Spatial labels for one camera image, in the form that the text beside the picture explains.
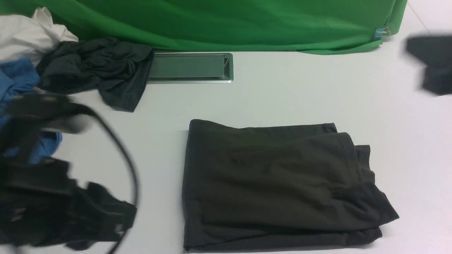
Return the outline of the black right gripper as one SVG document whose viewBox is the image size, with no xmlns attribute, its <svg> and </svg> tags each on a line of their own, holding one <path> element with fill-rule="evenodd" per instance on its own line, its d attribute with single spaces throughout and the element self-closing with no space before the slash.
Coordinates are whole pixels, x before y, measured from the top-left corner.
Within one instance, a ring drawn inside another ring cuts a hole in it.
<svg viewBox="0 0 452 254">
<path fill-rule="evenodd" d="M 409 37 L 405 51 L 423 63 L 420 88 L 436 96 L 452 94 L 452 36 L 423 34 Z"/>
</svg>

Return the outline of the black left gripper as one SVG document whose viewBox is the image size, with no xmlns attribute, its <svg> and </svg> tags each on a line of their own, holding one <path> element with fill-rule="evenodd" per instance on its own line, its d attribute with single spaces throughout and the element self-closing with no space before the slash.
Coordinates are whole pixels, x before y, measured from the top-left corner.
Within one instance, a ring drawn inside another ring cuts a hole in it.
<svg viewBox="0 0 452 254">
<path fill-rule="evenodd" d="M 69 167 L 52 158 L 30 165 L 1 161 L 1 245 L 84 251 L 118 242 L 133 227 L 136 205 L 97 183 L 80 187 L 69 178 Z"/>
</svg>

